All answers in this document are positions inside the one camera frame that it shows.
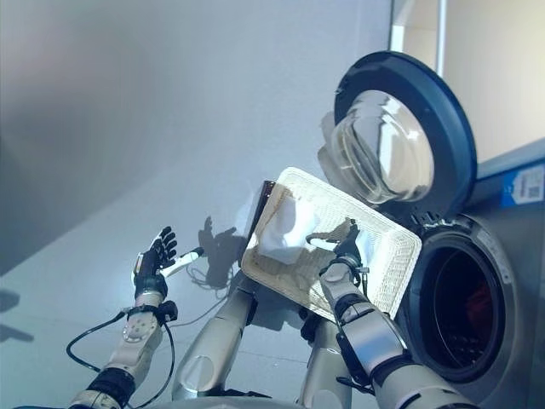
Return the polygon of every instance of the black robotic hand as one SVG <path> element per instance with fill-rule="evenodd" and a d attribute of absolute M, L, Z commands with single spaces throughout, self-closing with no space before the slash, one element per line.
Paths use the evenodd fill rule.
<path fill-rule="evenodd" d="M 363 277 L 363 292 L 367 295 L 367 273 L 369 272 L 369 269 L 362 266 L 361 254 L 357 242 L 360 233 L 361 231 L 359 230 L 356 221 L 350 219 L 350 229 L 348 230 L 347 237 L 333 249 L 336 258 L 333 259 L 326 268 L 320 271 L 320 275 L 325 273 L 331 264 L 346 264 L 350 268 L 354 285 L 359 287 Z"/>
<path fill-rule="evenodd" d="M 167 268 L 174 264 L 176 255 L 176 234 L 167 226 L 153 239 L 149 250 L 139 253 L 135 265 L 135 279 L 157 274 L 160 268 Z"/>

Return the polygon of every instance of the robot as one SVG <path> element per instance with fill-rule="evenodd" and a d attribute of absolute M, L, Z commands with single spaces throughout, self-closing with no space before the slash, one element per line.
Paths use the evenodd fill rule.
<path fill-rule="evenodd" d="M 173 401 L 157 408 L 348 409 L 352 388 L 356 388 L 375 395 L 381 409 L 476 409 L 443 378 L 413 361 L 390 317 L 358 289 L 366 275 L 358 247 L 360 234 L 352 221 L 342 242 L 328 242 L 324 246 L 336 255 L 319 272 L 336 322 L 308 315 L 301 334 L 311 342 L 313 351 L 295 404 L 255 392 L 225 390 L 244 328 L 251 323 L 257 307 L 258 284 L 244 278 L 181 360 L 175 375 Z M 177 309 L 172 301 L 165 301 L 166 278 L 203 255 L 203 250 L 197 248 L 175 258 L 175 245 L 174 232 L 165 228 L 149 250 L 138 255 L 133 272 L 135 305 L 116 317 L 128 316 L 121 340 L 102 369 L 92 368 L 98 375 L 76 395 L 70 409 L 126 407 L 147 375 L 153 352 L 162 340 L 163 325 L 172 343 L 166 323 L 176 319 Z M 68 345 L 69 354 L 70 347 L 84 334 Z"/>

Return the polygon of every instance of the silver robot leg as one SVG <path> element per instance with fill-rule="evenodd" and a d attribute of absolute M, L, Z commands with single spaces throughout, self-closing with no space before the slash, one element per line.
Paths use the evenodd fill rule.
<path fill-rule="evenodd" d="M 352 405 L 352 389 L 336 381 L 337 377 L 350 378 L 335 338 L 337 332 L 336 325 L 325 319 L 316 329 L 307 375 L 297 401 L 304 407 L 349 409 Z"/>
<path fill-rule="evenodd" d="M 178 366 L 172 400 L 217 395 L 223 390 L 255 307 L 254 290 L 255 282 L 244 278 L 195 338 Z"/>

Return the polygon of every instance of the washing machine door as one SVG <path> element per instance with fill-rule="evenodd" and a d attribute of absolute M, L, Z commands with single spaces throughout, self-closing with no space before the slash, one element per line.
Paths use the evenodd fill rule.
<path fill-rule="evenodd" d="M 320 163 L 330 183 L 415 230 L 456 215 L 471 193 L 476 153 L 446 83 L 393 51 L 367 55 L 341 80 Z"/>

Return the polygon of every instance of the gray floor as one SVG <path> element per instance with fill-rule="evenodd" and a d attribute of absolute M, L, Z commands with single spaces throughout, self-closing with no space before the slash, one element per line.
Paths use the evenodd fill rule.
<path fill-rule="evenodd" d="M 131 304 L 136 253 L 162 226 L 180 251 L 224 233 L 212 273 L 225 279 L 261 182 L 287 166 L 323 177 L 336 85 L 387 47 L 382 0 L 150 4 L 2 1 L 1 407 L 64 406 L 89 384 L 64 347 Z M 211 274 L 207 259 L 194 267 Z M 223 292 L 169 281 L 181 322 Z M 246 330 L 228 387 L 298 395 L 310 349 L 278 317 L 264 306 L 269 328 Z M 177 360 L 205 321 L 174 329 Z M 76 351 L 102 365 L 119 327 Z M 134 404 L 168 364 L 164 342 Z"/>

